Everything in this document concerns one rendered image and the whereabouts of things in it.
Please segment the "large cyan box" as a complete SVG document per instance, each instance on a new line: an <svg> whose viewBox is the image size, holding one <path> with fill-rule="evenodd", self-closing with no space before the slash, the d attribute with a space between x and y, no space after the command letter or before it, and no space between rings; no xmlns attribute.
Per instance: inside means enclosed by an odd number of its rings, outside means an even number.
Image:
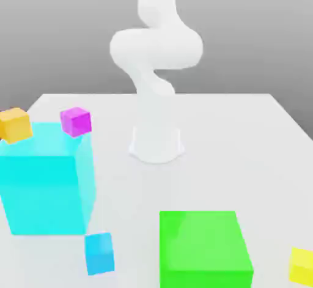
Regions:
<svg viewBox="0 0 313 288"><path fill-rule="evenodd" d="M84 235L96 189L92 135L34 122L32 137L0 141L0 198L13 235Z"/></svg>

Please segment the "small yellow cube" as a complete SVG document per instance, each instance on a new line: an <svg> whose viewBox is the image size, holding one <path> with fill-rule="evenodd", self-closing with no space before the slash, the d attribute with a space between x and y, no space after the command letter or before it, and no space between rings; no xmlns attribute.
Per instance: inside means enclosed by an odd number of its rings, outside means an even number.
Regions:
<svg viewBox="0 0 313 288"><path fill-rule="evenodd" d="M292 248L289 259L289 280L313 287L313 251Z"/></svg>

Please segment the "small magenta cube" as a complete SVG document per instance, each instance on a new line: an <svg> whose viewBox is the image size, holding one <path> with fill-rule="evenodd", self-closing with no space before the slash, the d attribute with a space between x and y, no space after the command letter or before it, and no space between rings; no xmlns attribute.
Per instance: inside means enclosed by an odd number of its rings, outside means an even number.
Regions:
<svg viewBox="0 0 313 288"><path fill-rule="evenodd" d="M63 131L72 136L78 137L92 131L90 112L80 107L74 107L61 111L61 125Z"/></svg>

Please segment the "large green box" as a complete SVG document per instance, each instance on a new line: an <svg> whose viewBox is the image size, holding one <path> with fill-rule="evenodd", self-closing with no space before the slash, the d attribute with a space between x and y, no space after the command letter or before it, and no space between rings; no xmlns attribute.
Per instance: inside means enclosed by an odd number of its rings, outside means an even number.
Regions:
<svg viewBox="0 0 313 288"><path fill-rule="evenodd" d="M251 288L254 268L234 211L161 211L160 288Z"/></svg>

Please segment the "small blue cube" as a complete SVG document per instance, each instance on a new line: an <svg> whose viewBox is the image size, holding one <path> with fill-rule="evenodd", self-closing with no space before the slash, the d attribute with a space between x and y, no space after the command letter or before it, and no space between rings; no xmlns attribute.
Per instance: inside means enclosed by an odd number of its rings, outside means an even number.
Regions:
<svg viewBox="0 0 313 288"><path fill-rule="evenodd" d="M88 275L115 270L112 236L109 232L86 235L84 245Z"/></svg>

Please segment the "small orange cube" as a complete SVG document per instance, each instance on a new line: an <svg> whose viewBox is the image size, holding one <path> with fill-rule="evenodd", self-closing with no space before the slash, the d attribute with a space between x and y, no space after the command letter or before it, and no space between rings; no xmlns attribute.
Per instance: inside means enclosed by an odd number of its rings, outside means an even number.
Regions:
<svg viewBox="0 0 313 288"><path fill-rule="evenodd" d="M29 114L21 108L0 111L0 138L13 144L33 136Z"/></svg>

